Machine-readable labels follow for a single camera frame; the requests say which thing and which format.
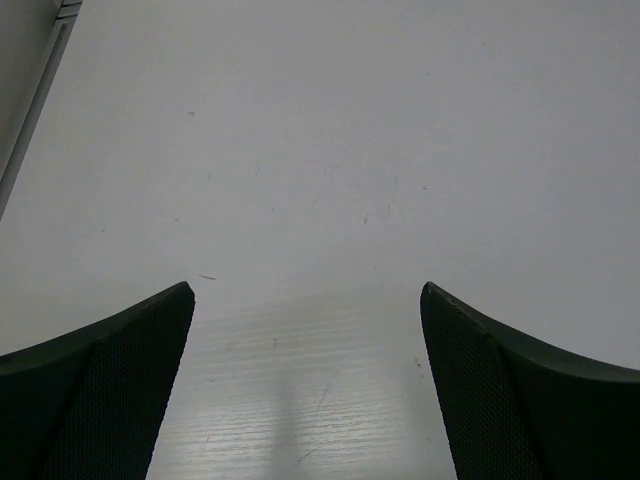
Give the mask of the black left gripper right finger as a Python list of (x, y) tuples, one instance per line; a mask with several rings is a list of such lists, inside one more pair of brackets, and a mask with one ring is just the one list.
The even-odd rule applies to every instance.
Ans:
[(638, 371), (543, 342), (432, 282), (420, 314), (457, 478), (638, 478)]

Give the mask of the grey metal table rail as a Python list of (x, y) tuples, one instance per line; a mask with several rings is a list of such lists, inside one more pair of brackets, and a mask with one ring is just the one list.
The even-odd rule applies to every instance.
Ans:
[(1, 208), (26, 150), (79, 14), (80, 1), (1, 3)]

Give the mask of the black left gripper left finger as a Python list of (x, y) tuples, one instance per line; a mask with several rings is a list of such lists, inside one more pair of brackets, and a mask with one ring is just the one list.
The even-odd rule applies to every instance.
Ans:
[(2, 478), (145, 478), (194, 310), (182, 281), (2, 356)]

